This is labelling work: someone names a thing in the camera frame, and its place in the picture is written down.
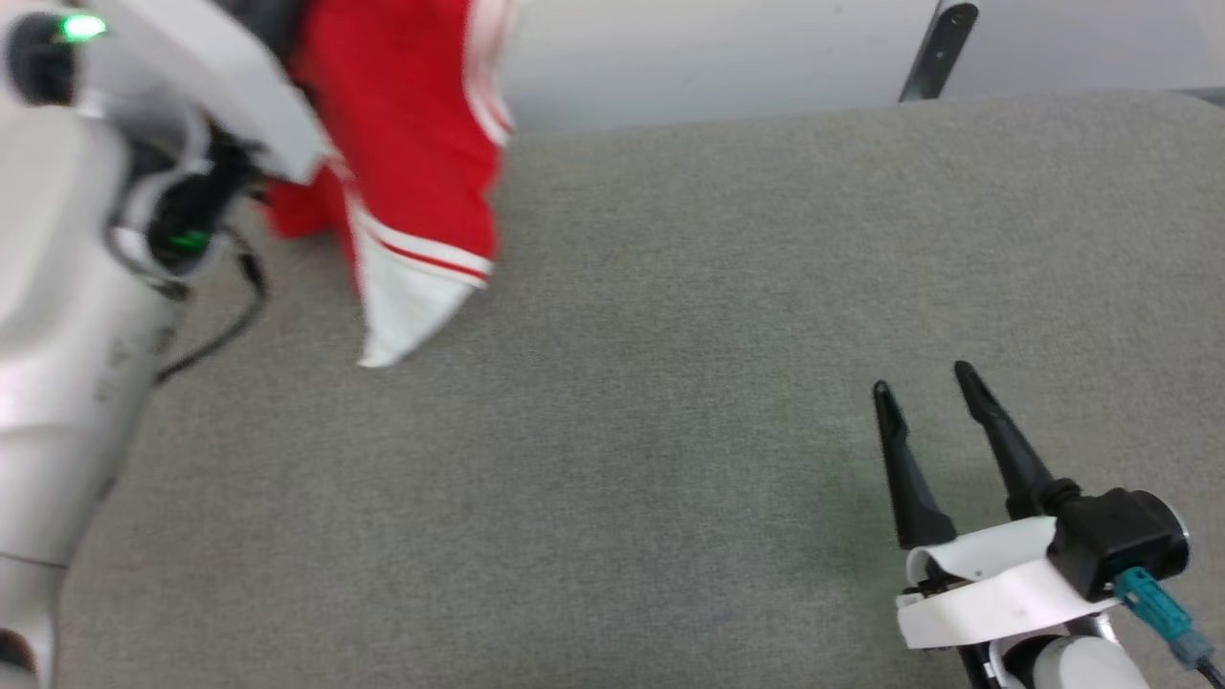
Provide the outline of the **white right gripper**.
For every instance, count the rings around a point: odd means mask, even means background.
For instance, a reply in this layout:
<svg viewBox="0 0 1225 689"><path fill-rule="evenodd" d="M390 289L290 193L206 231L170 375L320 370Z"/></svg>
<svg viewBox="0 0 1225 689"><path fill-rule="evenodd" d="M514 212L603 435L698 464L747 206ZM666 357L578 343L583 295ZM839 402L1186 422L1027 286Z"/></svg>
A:
<svg viewBox="0 0 1225 689"><path fill-rule="evenodd" d="M872 402L894 532L900 549L909 552L907 584L918 586L931 574L954 580L944 592L898 597L897 622L905 647L967 647L1056 625L1116 644L1107 619L1112 603L1087 602L1047 558L1056 520L1042 516L1044 492L1054 474L975 367L958 360L954 375L969 414L989 439L1005 484L1005 510L1013 521L958 537L907 444L909 427L900 403L887 381L876 381Z"/></svg>

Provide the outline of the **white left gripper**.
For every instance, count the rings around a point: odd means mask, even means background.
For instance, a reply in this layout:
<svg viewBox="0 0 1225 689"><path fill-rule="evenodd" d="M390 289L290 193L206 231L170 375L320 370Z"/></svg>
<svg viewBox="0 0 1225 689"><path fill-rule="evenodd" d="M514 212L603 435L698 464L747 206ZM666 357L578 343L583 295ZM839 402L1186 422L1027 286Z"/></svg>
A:
<svg viewBox="0 0 1225 689"><path fill-rule="evenodd" d="M187 112L254 145L258 170L305 184L330 147L306 96L273 53L211 1L93 1L107 26L91 42L91 98L153 130Z"/></svg>

